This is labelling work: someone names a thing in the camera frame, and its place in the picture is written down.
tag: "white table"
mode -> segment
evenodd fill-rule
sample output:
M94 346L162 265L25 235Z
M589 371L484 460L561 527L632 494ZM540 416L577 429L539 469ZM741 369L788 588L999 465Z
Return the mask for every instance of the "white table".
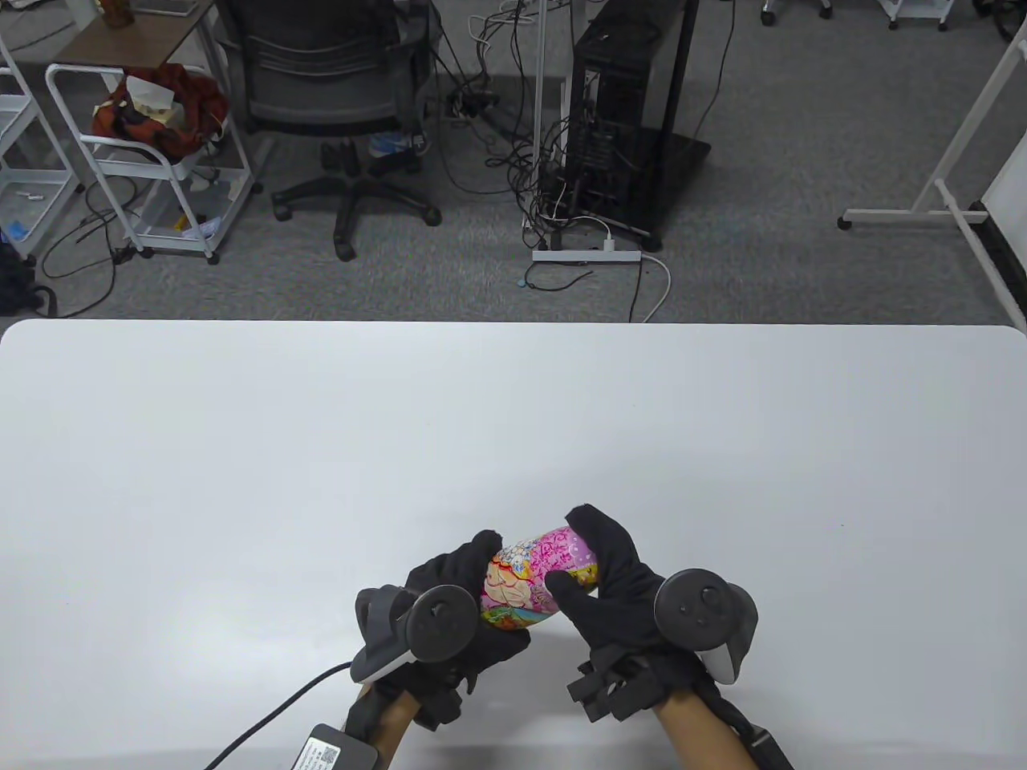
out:
M18 323L0 767L199 770L352 655L357 589L591 501L750 589L729 692L797 770L1023 768L1025 392L1004 328ZM546 621L394 768L673 767L570 702L584 655ZM354 693L223 767L288 770Z

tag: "floor wheel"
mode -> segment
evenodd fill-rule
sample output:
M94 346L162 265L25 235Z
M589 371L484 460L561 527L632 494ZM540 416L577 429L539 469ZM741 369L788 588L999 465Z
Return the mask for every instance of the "floor wheel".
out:
M356 249L353 248L352 243L343 243L337 240L335 241L335 256L341 262L352 262L356 259Z

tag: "black bag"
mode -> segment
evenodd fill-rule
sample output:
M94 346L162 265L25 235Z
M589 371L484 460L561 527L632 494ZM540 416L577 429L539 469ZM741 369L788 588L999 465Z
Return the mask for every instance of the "black bag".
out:
M0 315L17 315L25 310L40 312L43 298L49 299L46 315L56 314L56 297L49 286L36 283L36 271L10 243L0 242Z

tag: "white metal frame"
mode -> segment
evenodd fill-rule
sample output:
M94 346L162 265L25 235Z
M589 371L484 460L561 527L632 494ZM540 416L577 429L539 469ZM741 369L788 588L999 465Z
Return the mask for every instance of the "white metal frame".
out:
M53 129L50 128L42 110L39 109L39 104L32 95L28 83L14 64L3 38L0 38L0 54L3 55L5 65L0 67L0 76L14 78L22 91L21 93L0 94L0 198L12 185L32 188L33 194L45 196L41 209L30 213L34 220L21 223L28 230L24 238L14 240L11 234L7 233L14 248L23 256L29 256L46 235L53 220L64 210L68 199L81 188L64 148L61 147ZM61 168L14 168L5 162L4 153L14 146L25 130L35 121L38 121L45 131L58 160L61 162Z
M949 11L955 0L877 0L888 15L888 29L899 27L900 18L934 18L938 21L938 29L942 32L948 29Z
M188 69L207 75L199 67L189 67ZM82 155L85 157L86 162L88 162L89 168L97 176L98 184L107 195L111 207L117 215L118 221L124 227L125 237L130 239L132 245L140 252L144 248L202 252L208 262L217 262L215 252L228 234L233 221L245 204L250 191L256 181L245 147L239 138L238 131L234 129L231 118L229 117L225 121L223 132L231 134L240 162L242 163L242 168L219 167L219 178L216 184L228 183L225 190L226 206L218 215L222 218L218 231L211 237L203 238L199 235L199 219L182 187L182 182L193 174L198 160L202 157L202 151L173 165L168 162L167 158L149 145L83 132L78 127L56 85L56 76L64 72L93 74L104 78L105 81L109 81L111 78L120 80L124 73L120 68L116 67L51 64L46 68L46 86L49 88L50 94L53 97L53 101L61 111L61 115L68 124L68 128L75 138L76 144L82 151ZM142 154L149 160L136 161L125 159L123 156L118 157L113 152L116 150L129 151L127 153L128 157L131 157L131 151L135 151L137 156ZM202 167L206 170L214 166L205 165ZM134 179L156 181L150 188L146 200L141 206L139 222L137 224L132 224L124 206L118 201L111 190L110 177L130 177ZM162 195L164 184L170 187L175 199L189 221L190 230L182 235L170 235L166 232L166 228L157 228L156 223L153 221L153 218L159 216L163 206L167 203L166 196ZM229 192L234 195L234 198L229 197Z
M988 276L988 280L991 281L991 285L998 296L998 301L1013 320L1013 325L1027 335L1027 318L1024 317L1020 306L1010 294L1005 281L995 269L984 244L981 243L981 239L969 227L986 221L988 214L962 209L945 182L974 138L974 133L981 126L988 110L991 109L995 99L1016 70L1017 65L1023 62L1027 62L1027 22L1024 22L1020 27L1013 42L1010 43L1005 53L998 61L994 72L991 73L991 77L988 78L988 82L985 83L974 106L969 108L962 125L952 138L942 155L942 159L938 161L938 165L935 166L935 170L931 171L923 189L920 190L920 194L913 201L913 205L909 208L846 208L844 214L838 218L838 227L847 230L854 222L907 225L950 225L954 222L963 237L966 238L966 242L969 243L974 256L981 263L981 268ZM942 202L945 204L944 209L928 210L928 199L935 192L941 196Z

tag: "office chair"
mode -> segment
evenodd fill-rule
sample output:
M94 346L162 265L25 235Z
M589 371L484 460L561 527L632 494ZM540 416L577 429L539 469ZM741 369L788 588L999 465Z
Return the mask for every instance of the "office chair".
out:
M418 193L379 179L417 170L411 147L360 170L352 138L402 130L423 141L426 86L442 34L430 0L217 0L218 42L228 59L233 110L246 130L343 138L321 145L321 166L351 178L324 176L272 193L274 216L292 218L292 203L339 196L333 241L343 262L356 206L380 198L416 211L434 227L442 214Z

